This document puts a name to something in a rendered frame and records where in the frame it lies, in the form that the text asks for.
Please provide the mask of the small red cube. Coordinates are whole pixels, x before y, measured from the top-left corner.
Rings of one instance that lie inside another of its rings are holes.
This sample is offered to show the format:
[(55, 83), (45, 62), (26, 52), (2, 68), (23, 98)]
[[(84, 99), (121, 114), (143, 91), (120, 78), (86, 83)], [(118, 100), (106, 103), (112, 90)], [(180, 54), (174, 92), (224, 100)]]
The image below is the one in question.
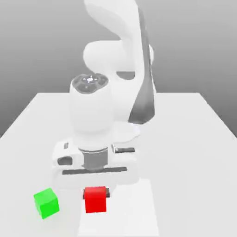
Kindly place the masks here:
[(106, 187), (86, 187), (84, 200), (86, 213), (106, 212)]

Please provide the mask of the small green cube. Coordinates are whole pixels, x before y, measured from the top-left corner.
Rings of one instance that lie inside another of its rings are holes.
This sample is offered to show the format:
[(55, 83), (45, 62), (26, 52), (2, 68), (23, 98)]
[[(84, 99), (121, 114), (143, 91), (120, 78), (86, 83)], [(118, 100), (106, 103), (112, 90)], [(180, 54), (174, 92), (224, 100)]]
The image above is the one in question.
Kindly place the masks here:
[(33, 195), (36, 209), (42, 219), (60, 211), (58, 197), (51, 188)]

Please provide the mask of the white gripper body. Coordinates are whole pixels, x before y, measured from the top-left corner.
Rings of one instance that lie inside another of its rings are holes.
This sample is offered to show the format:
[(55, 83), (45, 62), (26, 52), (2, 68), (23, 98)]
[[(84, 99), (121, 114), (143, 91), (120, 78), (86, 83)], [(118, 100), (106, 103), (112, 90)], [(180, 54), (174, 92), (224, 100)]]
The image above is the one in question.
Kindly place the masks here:
[(136, 183), (139, 179), (136, 162), (84, 162), (83, 165), (51, 165), (52, 186), (58, 189), (114, 187)]

